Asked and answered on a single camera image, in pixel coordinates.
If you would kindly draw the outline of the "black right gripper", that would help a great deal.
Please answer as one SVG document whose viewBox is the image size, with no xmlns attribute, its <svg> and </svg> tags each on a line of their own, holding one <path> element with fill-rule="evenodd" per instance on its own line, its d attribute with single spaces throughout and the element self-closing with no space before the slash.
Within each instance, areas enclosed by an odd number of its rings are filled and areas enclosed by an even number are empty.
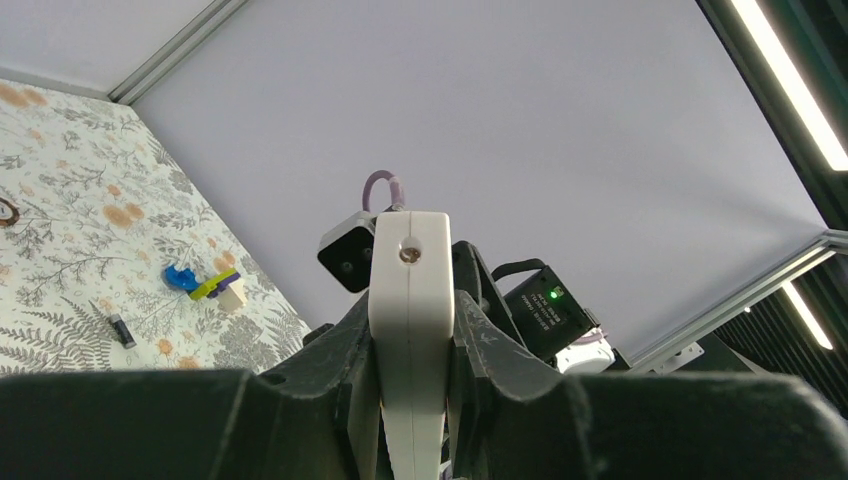
<svg viewBox="0 0 848 480">
<path fill-rule="evenodd" d="M 478 248 L 451 247 L 456 319 L 447 400 L 450 459 L 465 479 L 562 479 L 564 379 L 526 350 Z M 380 387 L 362 296 L 335 326 L 261 377 L 281 395 L 270 479 L 375 479 Z"/>
</svg>

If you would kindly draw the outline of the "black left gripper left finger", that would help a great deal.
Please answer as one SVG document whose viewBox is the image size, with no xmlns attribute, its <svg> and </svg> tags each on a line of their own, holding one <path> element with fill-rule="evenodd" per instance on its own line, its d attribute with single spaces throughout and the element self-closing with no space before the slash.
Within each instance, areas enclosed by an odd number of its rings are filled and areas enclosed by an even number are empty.
<svg viewBox="0 0 848 480">
<path fill-rule="evenodd" d="M 1 382 L 5 479 L 348 479 L 318 398 L 241 370 Z"/>
</svg>

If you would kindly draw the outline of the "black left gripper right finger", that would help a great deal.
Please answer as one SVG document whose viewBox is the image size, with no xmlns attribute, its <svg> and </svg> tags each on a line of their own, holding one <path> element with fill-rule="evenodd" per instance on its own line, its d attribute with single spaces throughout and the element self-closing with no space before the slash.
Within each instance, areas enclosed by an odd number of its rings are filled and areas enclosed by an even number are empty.
<svg viewBox="0 0 848 480">
<path fill-rule="evenodd" d="M 793 377 L 567 377 L 508 400 L 480 479 L 843 479 L 847 425 Z"/>
</svg>

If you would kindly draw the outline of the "white remote control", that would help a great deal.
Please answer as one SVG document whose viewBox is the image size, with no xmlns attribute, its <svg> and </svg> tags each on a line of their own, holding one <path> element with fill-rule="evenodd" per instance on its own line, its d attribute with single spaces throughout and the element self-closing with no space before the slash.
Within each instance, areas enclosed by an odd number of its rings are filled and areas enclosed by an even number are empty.
<svg viewBox="0 0 848 480">
<path fill-rule="evenodd" d="M 439 476 L 454 318 L 448 215 L 380 214 L 368 320 L 390 466 L 397 479 Z"/>
</svg>

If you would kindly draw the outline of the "black AAA battery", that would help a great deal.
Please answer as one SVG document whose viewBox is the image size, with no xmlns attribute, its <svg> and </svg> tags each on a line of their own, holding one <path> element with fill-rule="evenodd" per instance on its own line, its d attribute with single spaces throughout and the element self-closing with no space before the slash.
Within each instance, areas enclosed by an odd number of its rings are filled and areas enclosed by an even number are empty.
<svg viewBox="0 0 848 480">
<path fill-rule="evenodd" d="M 132 333 L 129 330 L 129 327 L 120 315 L 110 315 L 108 321 L 110 326 L 113 328 L 116 335 L 118 336 L 120 344 L 125 349 L 132 349 L 137 345 Z"/>
</svg>

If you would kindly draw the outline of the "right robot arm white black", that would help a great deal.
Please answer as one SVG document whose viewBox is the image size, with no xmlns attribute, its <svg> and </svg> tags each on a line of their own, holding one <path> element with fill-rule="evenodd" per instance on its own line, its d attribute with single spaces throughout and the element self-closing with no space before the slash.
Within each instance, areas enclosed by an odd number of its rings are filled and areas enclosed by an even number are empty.
<svg viewBox="0 0 848 480">
<path fill-rule="evenodd" d="M 596 325 L 538 259 L 489 270 L 466 241 L 452 248 L 457 317 L 446 420 L 436 458 L 451 479 L 598 479 L 585 392 L 561 379 L 559 358 Z M 270 479 L 397 479 L 378 397 L 367 303 L 309 334 L 303 349 L 266 371 L 281 395 Z"/>
</svg>

